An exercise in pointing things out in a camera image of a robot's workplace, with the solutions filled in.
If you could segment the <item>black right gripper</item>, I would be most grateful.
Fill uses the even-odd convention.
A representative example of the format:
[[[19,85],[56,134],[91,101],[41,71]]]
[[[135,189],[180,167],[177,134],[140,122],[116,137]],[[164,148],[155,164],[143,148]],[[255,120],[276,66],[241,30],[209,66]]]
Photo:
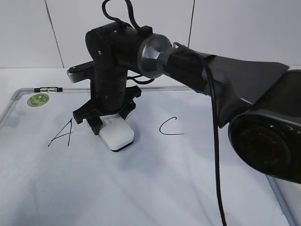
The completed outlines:
[[[138,86],[126,87],[126,80],[102,82],[91,88],[91,99],[73,112],[78,124],[87,120],[94,135],[99,135],[103,122],[101,117],[119,114],[124,120],[136,108],[134,98],[142,94]]]

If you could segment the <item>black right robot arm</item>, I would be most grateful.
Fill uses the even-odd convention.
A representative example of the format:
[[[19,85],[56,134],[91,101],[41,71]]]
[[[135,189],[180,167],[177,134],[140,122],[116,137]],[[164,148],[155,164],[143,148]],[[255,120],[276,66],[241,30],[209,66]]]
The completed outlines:
[[[110,23],[86,33],[92,61],[68,70],[72,82],[90,80],[90,100],[73,112],[95,134],[101,117],[126,118],[141,95],[127,73],[166,75],[213,99],[215,126],[228,125],[230,143],[253,169],[301,181],[301,72],[277,62],[243,61],[199,53],[171,43],[148,26]]]

